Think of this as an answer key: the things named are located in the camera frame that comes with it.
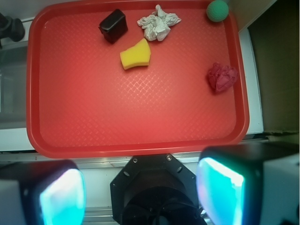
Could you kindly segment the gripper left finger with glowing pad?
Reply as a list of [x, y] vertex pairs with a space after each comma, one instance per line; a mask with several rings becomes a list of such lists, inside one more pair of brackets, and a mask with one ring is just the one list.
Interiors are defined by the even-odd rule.
[[71, 160], [0, 168], [2, 225], [81, 225], [85, 209], [84, 176]]

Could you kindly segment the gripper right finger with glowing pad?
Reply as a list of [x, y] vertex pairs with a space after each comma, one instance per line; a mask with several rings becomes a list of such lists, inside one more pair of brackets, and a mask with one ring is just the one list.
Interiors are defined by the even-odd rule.
[[196, 189], [215, 225], [297, 225], [300, 147], [287, 142], [207, 147], [197, 164]]

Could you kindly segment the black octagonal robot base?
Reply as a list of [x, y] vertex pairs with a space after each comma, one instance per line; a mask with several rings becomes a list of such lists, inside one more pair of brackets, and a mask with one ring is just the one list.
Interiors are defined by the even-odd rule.
[[196, 176], [171, 154], [134, 156], [110, 183], [120, 225], [204, 225]]

